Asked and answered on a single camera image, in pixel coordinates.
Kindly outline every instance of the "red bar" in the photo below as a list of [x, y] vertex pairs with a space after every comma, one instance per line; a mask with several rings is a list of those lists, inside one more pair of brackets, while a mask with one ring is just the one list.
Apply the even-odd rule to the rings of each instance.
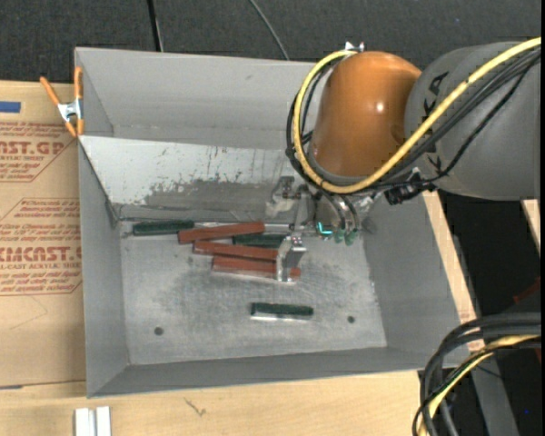
[[[253, 274], [276, 279], [276, 263], [216, 255], [212, 262], [215, 272]], [[291, 268], [291, 277], [301, 277], [301, 268]]]
[[193, 243], [193, 252], [203, 255], [228, 255], [231, 257], [268, 260], [272, 262], [276, 262], [278, 253], [278, 251], [274, 249], [250, 247], [248, 245], [230, 245], [228, 243], [212, 243], [210, 241], [198, 241]]
[[264, 233], [264, 223], [237, 223], [214, 226], [212, 228], [186, 229], [178, 233], [180, 243], [193, 243], [210, 239], [226, 239], [240, 234]]

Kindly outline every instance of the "robotic arm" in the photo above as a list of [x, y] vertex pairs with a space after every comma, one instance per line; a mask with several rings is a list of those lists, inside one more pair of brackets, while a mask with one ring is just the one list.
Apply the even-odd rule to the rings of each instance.
[[[336, 209], [381, 194], [402, 203], [435, 188], [540, 198], [540, 38], [455, 50], [423, 72], [384, 52], [330, 54], [296, 95], [287, 144], [293, 167]], [[323, 213], [317, 224], [339, 225], [321, 205]]]

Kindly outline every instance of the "black wire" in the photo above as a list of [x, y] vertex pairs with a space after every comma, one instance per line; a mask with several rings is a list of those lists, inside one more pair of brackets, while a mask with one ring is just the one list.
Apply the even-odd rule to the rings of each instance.
[[[540, 340], [530, 340], [525, 342], [520, 342], [518, 344], [512, 344], [509, 346], [501, 346], [497, 349], [493, 349], [492, 351], [489, 351], [491, 355], [495, 355], [498, 351], [504, 350], [504, 349], [527, 349], [527, 348], [540, 348]], [[422, 419], [424, 421], [424, 424], [426, 425], [426, 428], [428, 430], [428, 433], [431, 436], [438, 436], [438, 432], [436, 431], [436, 428], [434, 426], [433, 418], [430, 416], [430, 412], [428, 411], [428, 406], [432, 402], [433, 399], [435, 399], [440, 392], [444, 391], [450, 383], [455, 380], [460, 374], [462, 374], [464, 371], [466, 371], [474, 361], [478, 360], [480, 358], [480, 355], [475, 355], [470, 357], [466, 362], [461, 364], [459, 367], [455, 368], [445, 379], [444, 381], [436, 388], [430, 396], [423, 400], [420, 408], [416, 412], [416, 415], [414, 416], [414, 420], [412, 422], [411, 430], [412, 434], [417, 435], [416, 431], [416, 423], [418, 421], [419, 416], [422, 416]]]
[[[460, 347], [464, 343], [480, 339], [502, 336], [506, 334], [538, 333], [540, 330], [532, 330], [540, 326], [540, 314], [535, 312], [524, 313], [500, 313], [492, 316], [478, 318], [466, 322], [454, 328], [442, 341], [439, 350], [431, 357], [421, 377], [420, 397], [421, 401], [427, 399], [431, 391], [430, 381], [432, 379], [441, 382], [442, 365], [444, 356]], [[453, 421], [448, 411], [446, 402], [441, 403], [441, 415], [449, 427], [454, 429]]]
[[274, 41], [276, 42], [276, 44], [281, 49], [281, 52], [282, 52], [282, 55], [284, 56], [284, 59], [287, 60], [287, 61], [290, 61], [291, 58], [289, 58], [289, 54], [287, 54], [287, 51], [285, 50], [284, 46], [282, 45], [281, 38], [274, 31], [273, 25], [271, 25], [271, 23], [269, 23], [269, 20], [264, 15], [263, 10], [261, 10], [261, 7], [258, 6], [258, 4], [256, 3], [255, 0], [248, 0], [248, 1], [251, 3], [253, 8], [256, 10], [256, 13], [258, 13], [258, 16], [260, 16], [261, 19], [263, 20], [263, 22], [266, 24], [267, 29], [269, 30], [272, 37], [274, 38]]
[[309, 131], [308, 133], [305, 133], [304, 134], [304, 130], [305, 130], [305, 120], [307, 118], [307, 114], [309, 113], [309, 107], [311, 106], [311, 100], [312, 100], [312, 96], [313, 96], [313, 93], [315, 92], [315, 89], [317, 88], [317, 84], [319, 83], [319, 81], [321, 81], [321, 79], [323, 78], [323, 76], [327, 73], [327, 71], [329, 71], [329, 69], [332, 68], [332, 65], [331, 64], [327, 64], [326, 66], [324, 66], [313, 78], [309, 88], [308, 88], [308, 92], [307, 92], [307, 96], [306, 96], [306, 99], [305, 99], [305, 105], [304, 105], [304, 108], [302, 109], [302, 115], [301, 115], [301, 134], [302, 134], [302, 138], [301, 138], [301, 143], [303, 145], [309, 143], [309, 141], [311, 140], [312, 138], [312, 131]]
[[322, 188], [319, 188], [318, 190], [318, 193], [321, 194], [323, 197], [325, 197], [329, 203], [332, 205], [333, 209], [335, 210], [335, 212], [337, 212], [337, 215], [339, 216], [340, 218], [340, 221], [341, 221], [341, 229], [345, 230], [347, 228], [347, 220], [345, 219], [345, 215], [343, 214], [343, 210], [342, 208], [339, 206], [339, 204], [337, 204], [333, 198], [332, 198], [332, 194], [325, 191], [324, 189]]
[[445, 170], [440, 172], [437, 176], [430, 178], [430, 179], [423, 179], [416, 182], [400, 182], [400, 183], [380, 183], [377, 184], [376, 187], [386, 187], [387, 191], [391, 189], [396, 189], [399, 187], [404, 187], [406, 185], [413, 185], [413, 186], [424, 186], [427, 184], [432, 184], [438, 181], [439, 179], [447, 176], [449, 172], [456, 166], [458, 161], [462, 158], [468, 147], [472, 144], [474, 139], [482, 132], [482, 130], [487, 126], [487, 124], [492, 120], [492, 118], [496, 115], [496, 113], [504, 106], [510, 98], [514, 95], [515, 91], [519, 87], [520, 83], [522, 82], [525, 74], [534, 66], [534, 64], [531, 64], [526, 67], [525, 71], [520, 74], [520, 77], [517, 79], [515, 84], [512, 86], [512, 88], [500, 99], [500, 101], [492, 108], [492, 110], [483, 118], [481, 123], [476, 127], [476, 129], [469, 135], [469, 137], [464, 141], [459, 151], [454, 155], [454, 158], [452, 158], [449, 165], [446, 167]]
[[393, 174], [402, 173], [404, 169], [407, 169], [411, 166], [416, 160], [418, 160], [422, 155], [427, 153], [431, 149], [432, 145], [438, 142], [447, 132], [450, 131], [456, 123], [458, 123], [462, 118], [467, 114], [472, 112], [472, 110], [488, 98], [491, 94], [496, 92], [498, 89], [503, 87], [507, 82], [509, 82], [513, 77], [520, 74], [521, 72], [526, 73], [531, 67], [533, 67], [537, 61], [540, 59], [540, 46], [535, 49], [517, 57], [513, 63], [507, 66], [505, 69], [496, 73], [486, 84], [482, 85], [478, 91], [476, 91], [471, 97], [466, 99], [464, 102], [461, 102], [461, 106], [447, 118], [443, 125], [438, 128], [436, 131], [432, 132], [431, 136], [428, 137], [422, 144], [417, 148], [411, 151], [404, 160], [402, 160], [398, 165], [392, 168], [384, 178], [387, 179], [387, 175], [392, 176]]
[[146, 1], [147, 1], [147, 11], [149, 12], [149, 19], [152, 23], [152, 30], [154, 32], [155, 51], [163, 52], [164, 43], [162, 41], [162, 36], [160, 34], [160, 26], [159, 26], [159, 23], [157, 22], [157, 16], [155, 15], [154, 0], [146, 0]]
[[357, 214], [357, 210], [355, 210], [355, 207], [353, 206], [353, 203], [351, 200], [349, 200], [345, 195], [342, 195], [342, 199], [347, 205], [347, 208], [349, 208], [349, 211], [352, 213], [353, 220], [355, 221], [355, 229], [360, 228], [360, 216]]
[[[326, 66], [324, 66], [319, 71], [319, 73], [317, 73], [314, 76], [314, 78], [312, 79], [312, 81], [313, 81], [312, 85], [316, 86], [318, 84], [319, 80], [322, 78], [322, 76], [333, 66], [334, 66], [334, 62], [332, 64], [327, 64]], [[307, 90], [306, 94], [308, 96], [307, 96], [307, 98], [305, 100], [305, 114], [306, 114], [307, 110], [309, 109], [309, 105], [310, 105], [311, 99], [312, 99], [313, 90], [314, 89], [311, 89], [311, 88], [309, 88]], [[286, 130], [285, 130], [285, 141], [287, 143], [287, 148], [285, 149], [285, 154], [289, 158], [289, 161], [291, 162], [292, 167], [301, 176], [301, 178], [306, 183], [308, 183], [312, 187], [314, 187], [315, 189], [320, 189], [320, 186], [315, 181], [313, 181], [311, 179], [311, 177], [303, 170], [301, 163], [299, 162], [299, 160], [295, 156], [296, 149], [295, 149], [295, 146], [294, 146], [294, 141], [292, 139], [292, 121], [294, 119], [294, 108], [295, 108], [295, 104], [296, 104], [296, 101], [297, 101], [297, 96], [298, 96], [298, 94], [296, 96], [294, 96], [294, 98], [292, 99], [291, 107], [289, 108], [289, 113], [287, 115], [287, 124], [286, 124]], [[300, 126], [299, 129], [301, 131], [301, 134], [303, 133], [304, 127], [305, 127], [304, 118], [305, 118], [305, 116], [302, 115], [301, 116], [301, 123], [299, 125]], [[312, 136], [312, 131], [305, 134], [305, 135], [301, 135], [301, 144], [305, 145], [307, 142], [309, 142], [309, 140], [311, 139], [311, 136]]]
[[489, 370], [487, 368], [484, 368], [484, 367], [477, 367], [477, 368], [481, 372], [485, 372], [485, 373], [489, 374], [490, 376], [494, 376], [495, 378], [501, 378], [502, 379], [502, 376], [500, 376], [498, 373], [492, 372], [491, 370]]

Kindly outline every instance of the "metal clip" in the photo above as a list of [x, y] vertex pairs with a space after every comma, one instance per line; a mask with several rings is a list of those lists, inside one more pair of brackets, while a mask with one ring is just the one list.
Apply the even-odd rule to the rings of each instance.
[[[53, 104], [58, 108], [59, 113], [64, 119], [64, 125], [72, 137], [82, 135], [84, 131], [83, 119], [83, 70], [80, 66], [74, 69], [74, 100], [69, 104], [61, 104], [53, 87], [45, 77], [40, 78], [40, 84], [46, 90]], [[71, 118], [76, 116], [76, 128], [71, 123]]]
[[364, 52], [365, 51], [365, 43], [361, 42], [358, 46], [353, 45], [351, 42], [345, 42], [345, 50], [353, 50], [355, 52]]
[[276, 279], [280, 282], [291, 282], [291, 268], [296, 268], [307, 252], [300, 235], [287, 236], [279, 247], [276, 256]]

